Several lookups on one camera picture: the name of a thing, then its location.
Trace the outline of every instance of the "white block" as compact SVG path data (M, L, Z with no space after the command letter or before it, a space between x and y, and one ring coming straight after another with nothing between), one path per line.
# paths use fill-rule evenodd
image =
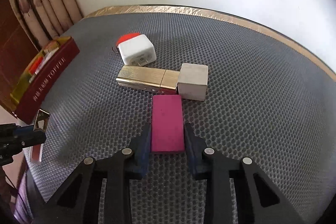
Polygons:
M205 65L183 63L177 80L178 93L183 99L204 101L208 88L208 70Z
M118 49L125 65L142 67L156 60L154 45L144 34L120 43Z

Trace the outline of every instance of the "round metal bolt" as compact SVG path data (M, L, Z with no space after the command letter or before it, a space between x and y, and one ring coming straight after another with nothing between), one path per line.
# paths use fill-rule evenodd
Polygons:
M245 157L245 158L243 158L243 163L245 163L245 164L251 164L252 163L252 159L250 159L249 157Z
M88 164L89 165L91 163L93 163L93 158L87 157L87 158L84 159L84 164Z
M204 152L208 155L212 155L213 153L215 153L215 150L213 150L211 147L208 147L204 149Z
M129 155L130 153L132 153L132 149L130 149L130 148L124 148L124 149L122 150L122 153L123 153L124 155Z

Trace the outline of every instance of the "white charger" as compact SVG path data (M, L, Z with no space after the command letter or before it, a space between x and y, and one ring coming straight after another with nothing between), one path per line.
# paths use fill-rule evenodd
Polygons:
M144 34L119 43L118 49L125 65L142 67L156 60L154 45Z

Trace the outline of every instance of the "gold lipstick tube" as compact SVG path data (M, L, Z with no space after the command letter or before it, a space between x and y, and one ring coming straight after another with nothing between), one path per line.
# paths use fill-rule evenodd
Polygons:
M179 71L124 65L116 81L121 86L161 94L176 94Z

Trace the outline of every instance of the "pink block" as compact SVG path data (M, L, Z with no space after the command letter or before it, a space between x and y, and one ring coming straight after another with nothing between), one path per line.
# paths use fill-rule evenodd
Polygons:
M180 95L154 95L152 109L153 153L184 151L183 112Z

